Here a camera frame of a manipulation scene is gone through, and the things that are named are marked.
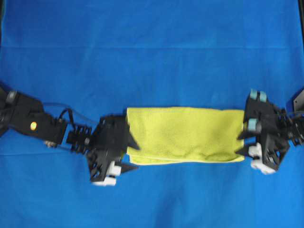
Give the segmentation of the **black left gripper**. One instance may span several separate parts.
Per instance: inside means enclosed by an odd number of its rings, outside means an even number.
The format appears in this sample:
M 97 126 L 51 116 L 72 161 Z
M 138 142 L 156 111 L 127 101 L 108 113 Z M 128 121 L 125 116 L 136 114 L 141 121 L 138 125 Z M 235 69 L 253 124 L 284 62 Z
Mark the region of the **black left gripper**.
M 115 186 L 117 177 L 138 169 L 136 165 L 122 162 L 127 147 L 140 150 L 130 132 L 126 116 L 101 117 L 90 137 L 87 152 L 90 181 L 93 185 Z

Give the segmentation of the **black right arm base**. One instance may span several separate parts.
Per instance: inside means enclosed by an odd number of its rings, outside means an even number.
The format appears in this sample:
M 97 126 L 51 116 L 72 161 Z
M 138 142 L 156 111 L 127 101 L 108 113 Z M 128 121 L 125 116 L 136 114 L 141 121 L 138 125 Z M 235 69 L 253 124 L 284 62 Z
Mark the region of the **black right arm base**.
M 300 88 L 287 100 L 286 107 L 289 112 L 304 110 L 304 87 Z

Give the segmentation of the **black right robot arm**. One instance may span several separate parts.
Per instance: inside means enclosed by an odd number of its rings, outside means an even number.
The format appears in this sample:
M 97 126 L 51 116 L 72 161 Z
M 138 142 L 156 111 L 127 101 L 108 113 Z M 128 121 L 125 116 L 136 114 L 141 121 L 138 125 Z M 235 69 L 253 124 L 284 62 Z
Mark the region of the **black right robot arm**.
M 289 151 L 289 142 L 294 146 L 304 144 L 304 117 L 301 114 L 290 116 L 266 98 L 247 98 L 243 124 L 237 139 L 254 137 L 256 141 L 237 149 L 235 154 L 250 157 L 251 167 L 263 174 L 279 170 Z

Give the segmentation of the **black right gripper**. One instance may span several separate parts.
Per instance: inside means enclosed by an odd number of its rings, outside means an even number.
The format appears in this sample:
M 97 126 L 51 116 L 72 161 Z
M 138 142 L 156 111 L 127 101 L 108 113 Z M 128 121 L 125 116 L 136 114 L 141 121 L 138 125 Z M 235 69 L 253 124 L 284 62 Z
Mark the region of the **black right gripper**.
M 274 174 L 290 148 L 290 117 L 285 109 L 267 99 L 256 126 L 257 130 L 250 131 L 244 120 L 244 130 L 237 140 L 255 138 L 255 142 L 237 149 L 235 154 L 251 158 L 253 169 L 265 175 Z

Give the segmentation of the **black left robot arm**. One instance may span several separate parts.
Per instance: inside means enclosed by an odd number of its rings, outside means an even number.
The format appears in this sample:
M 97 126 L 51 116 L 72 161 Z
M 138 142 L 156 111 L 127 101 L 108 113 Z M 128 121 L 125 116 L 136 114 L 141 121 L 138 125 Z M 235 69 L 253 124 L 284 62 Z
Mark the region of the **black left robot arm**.
M 138 166 L 123 162 L 128 148 L 140 146 L 130 132 L 126 115 L 100 117 L 95 128 L 74 121 L 73 110 L 65 108 L 54 117 L 43 103 L 16 90 L 0 87 L 0 134 L 12 129 L 22 135 L 40 139 L 49 148 L 59 148 L 65 140 L 70 152 L 86 157 L 90 182 L 97 186 L 114 186 L 116 178 Z

